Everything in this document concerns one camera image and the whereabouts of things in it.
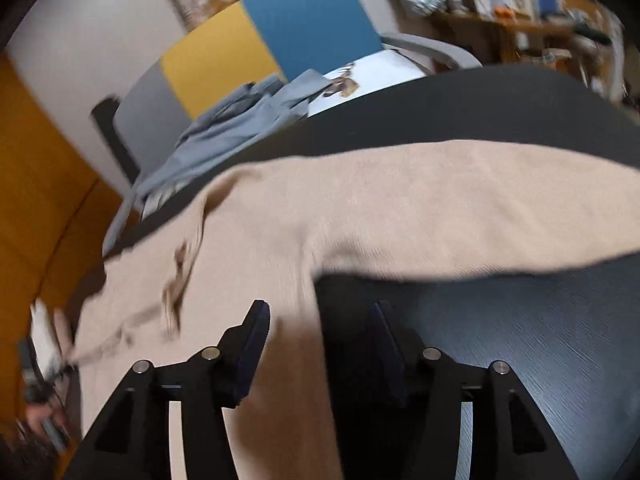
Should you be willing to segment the person left hand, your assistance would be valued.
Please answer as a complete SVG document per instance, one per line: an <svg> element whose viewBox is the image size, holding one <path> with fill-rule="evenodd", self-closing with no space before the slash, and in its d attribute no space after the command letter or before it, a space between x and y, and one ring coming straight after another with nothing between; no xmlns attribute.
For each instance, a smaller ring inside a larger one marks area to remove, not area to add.
<svg viewBox="0 0 640 480"><path fill-rule="evenodd" d="M44 422L51 419L56 426L67 429L67 419L64 408L58 402L46 404L28 404L25 410L27 426L41 439L47 439Z"/></svg>

